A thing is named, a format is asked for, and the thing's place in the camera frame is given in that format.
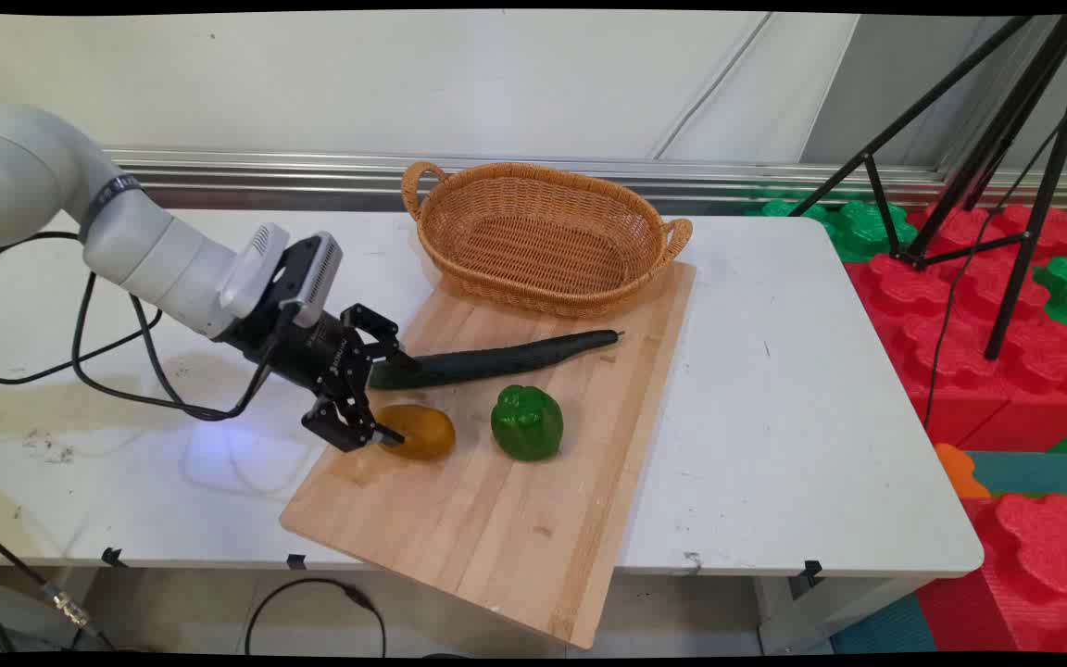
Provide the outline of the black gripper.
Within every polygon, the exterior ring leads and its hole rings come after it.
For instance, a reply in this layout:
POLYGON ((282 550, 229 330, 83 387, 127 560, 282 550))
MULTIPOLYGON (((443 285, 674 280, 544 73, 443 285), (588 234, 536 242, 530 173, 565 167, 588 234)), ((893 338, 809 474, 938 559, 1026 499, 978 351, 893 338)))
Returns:
POLYGON ((310 328, 280 325, 280 317, 276 309, 255 312, 226 329, 219 342, 255 364, 270 359, 272 372, 317 394, 301 425, 331 447, 353 452, 375 440, 401 447, 404 436, 377 422, 365 393, 376 360, 388 360, 402 371, 419 370, 398 339, 398 325, 363 304, 338 316, 323 312, 310 328))

